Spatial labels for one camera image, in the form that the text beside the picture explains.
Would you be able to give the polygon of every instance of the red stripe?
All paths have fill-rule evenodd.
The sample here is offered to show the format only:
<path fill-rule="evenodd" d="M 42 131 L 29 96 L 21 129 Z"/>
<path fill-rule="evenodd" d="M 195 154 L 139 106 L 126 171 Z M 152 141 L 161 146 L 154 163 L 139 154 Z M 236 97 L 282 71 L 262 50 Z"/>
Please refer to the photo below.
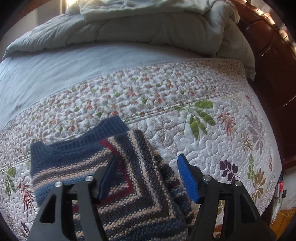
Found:
<path fill-rule="evenodd" d="M 117 152 L 117 149 L 114 148 L 109 142 L 107 142 L 105 139 L 101 140 L 100 143 L 104 146 L 106 146 L 110 151 L 112 151 L 112 153 L 114 155 L 119 155 L 119 153 Z M 111 196 L 108 196 L 105 200 L 102 201 L 102 204 L 104 203 L 107 203 L 107 202 L 110 202 L 110 201 L 113 201 L 115 199 L 118 199 L 118 198 L 121 198 L 123 196 L 126 196 L 130 193 L 133 193 L 134 192 L 134 189 L 133 189 L 133 184 L 131 183 L 130 181 L 130 178 L 129 176 L 127 175 L 127 172 L 126 172 L 126 165 L 125 165 L 125 162 L 123 161 L 123 158 L 121 157 L 118 161 L 118 165 L 119 165 L 119 168 L 120 168 L 120 171 L 121 173 L 123 174 L 124 176 L 124 179 L 127 183 L 127 188 L 125 188 L 124 190 L 121 190 L 120 192 L 118 193 L 115 193 Z"/>
<path fill-rule="evenodd" d="M 79 207 L 77 204 L 72 205 L 72 213 L 78 213 L 79 212 Z"/>

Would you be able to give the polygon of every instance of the wooden furniture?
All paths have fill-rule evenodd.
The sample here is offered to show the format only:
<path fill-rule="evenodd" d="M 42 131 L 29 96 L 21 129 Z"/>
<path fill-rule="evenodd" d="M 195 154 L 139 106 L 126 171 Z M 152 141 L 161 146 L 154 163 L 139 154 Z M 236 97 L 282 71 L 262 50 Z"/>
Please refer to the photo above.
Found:
<path fill-rule="evenodd" d="M 283 169 L 296 165 L 296 47 L 272 18 L 244 0 L 232 0 L 238 27 L 255 56 L 256 77 L 250 83 L 273 128 Z"/>

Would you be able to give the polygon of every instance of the bolt head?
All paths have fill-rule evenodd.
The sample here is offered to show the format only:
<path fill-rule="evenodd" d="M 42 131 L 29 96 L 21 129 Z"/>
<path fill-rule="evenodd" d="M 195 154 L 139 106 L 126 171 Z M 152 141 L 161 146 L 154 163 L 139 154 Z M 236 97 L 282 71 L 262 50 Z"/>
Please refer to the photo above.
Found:
<path fill-rule="evenodd" d="M 63 185 L 63 183 L 60 182 L 60 181 L 58 181 L 58 182 L 55 183 L 55 186 L 56 186 L 57 188 L 61 187 L 62 185 Z"/>
<path fill-rule="evenodd" d="M 234 182 L 234 185 L 237 186 L 237 187 L 240 187 L 240 186 L 242 185 L 242 182 L 239 181 L 239 180 L 236 180 L 236 181 Z"/>
<path fill-rule="evenodd" d="M 212 177 L 211 177 L 210 175 L 204 175 L 204 176 L 203 176 L 203 179 L 204 179 L 205 181 L 210 181 L 210 180 L 212 179 Z"/>
<path fill-rule="evenodd" d="M 86 180 L 87 182 L 91 182 L 93 179 L 94 179 L 93 176 L 87 176 L 87 177 L 85 178 L 85 180 Z"/>

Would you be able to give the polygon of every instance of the striped sweater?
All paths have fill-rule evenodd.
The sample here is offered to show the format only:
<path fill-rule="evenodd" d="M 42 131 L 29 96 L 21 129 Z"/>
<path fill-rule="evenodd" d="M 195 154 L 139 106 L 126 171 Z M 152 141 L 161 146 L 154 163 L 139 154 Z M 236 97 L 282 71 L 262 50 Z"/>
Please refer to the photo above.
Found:
<path fill-rule="evenodd" d="M 185 240 L 193 220 L 185 190 L 144 134 L 128 130 L 119 117 L 102 121 L 75 140 L 31 145 L 37 204 L 56 181 L 79 182 L 106 165 L 112 154 L 122 158 L 108 197 L 98 206 L 109 240 Z M 76 236 L 84 240 L 75 201 L 73 218 Z"/>

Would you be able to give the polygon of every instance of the quilt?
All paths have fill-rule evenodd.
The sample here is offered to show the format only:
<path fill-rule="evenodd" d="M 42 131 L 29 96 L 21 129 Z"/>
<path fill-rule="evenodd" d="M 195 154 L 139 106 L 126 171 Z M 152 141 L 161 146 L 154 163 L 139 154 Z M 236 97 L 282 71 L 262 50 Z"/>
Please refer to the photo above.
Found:
<path fill-rule="evenodd" d="M 113 115 L 142 130 L 176 175 L 183 153 L 220 182 L 242 181 L 261 214 L 271 201 L 279 176 L 277 146 L 241 61 L 190 59 L 126 68 L 47 96 L 1 129 L 0 212 L 19 240 L 27 240 L 38 212 L 30 144 L 78 137 Z M 196 215 L 198 206 L 192 208 Z"/>

